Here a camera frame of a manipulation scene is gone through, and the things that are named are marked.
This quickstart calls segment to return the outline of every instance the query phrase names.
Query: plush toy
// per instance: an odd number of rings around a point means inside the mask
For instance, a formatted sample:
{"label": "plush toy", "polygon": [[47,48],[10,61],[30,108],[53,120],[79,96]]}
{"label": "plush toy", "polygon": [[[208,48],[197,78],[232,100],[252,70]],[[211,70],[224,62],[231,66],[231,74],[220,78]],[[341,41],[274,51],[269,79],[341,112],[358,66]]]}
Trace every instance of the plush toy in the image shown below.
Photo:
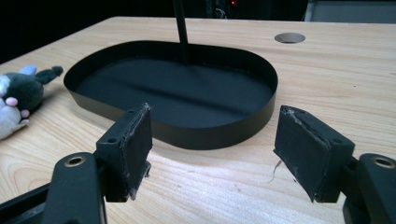
{"label": "plush toy", "polygon": [[29,122],[26,118],[42,102],[43,85],[51,82],[64,70],[60,66],[54,66],[37,74],[35,71],[35,66],[28,65],[18,73],[0,76],[0,140]]}

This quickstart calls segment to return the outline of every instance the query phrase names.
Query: wooden table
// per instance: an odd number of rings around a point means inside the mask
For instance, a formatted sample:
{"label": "wooden table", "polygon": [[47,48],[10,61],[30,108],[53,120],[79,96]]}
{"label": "wooden table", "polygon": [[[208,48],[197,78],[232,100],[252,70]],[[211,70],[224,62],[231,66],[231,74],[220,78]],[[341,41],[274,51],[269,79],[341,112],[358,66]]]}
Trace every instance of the wooden table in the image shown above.
{"label": "wooden table", "polygon": [[[195,44],[246,49],[276,69],[269,123],[233,147],[195,151],[154,140],[152,164],[135,201],[107,203],[109,223],[342,223],[342,204],[311,203],[273,152],[278,112],[310,112],[367,152],[396,158],[396,25],[187,20]],[[298,44],[275,41],[302,34]],[[91,53],[134,40],[178,41],[175,19],[112,18],[0,65],[0,74],[33,63],[65,72]],[[0,203],[48,183],[54,164],[95,151],[113,124],[75,103],[63,77],[45,87],[28,127],[0,142]]]}

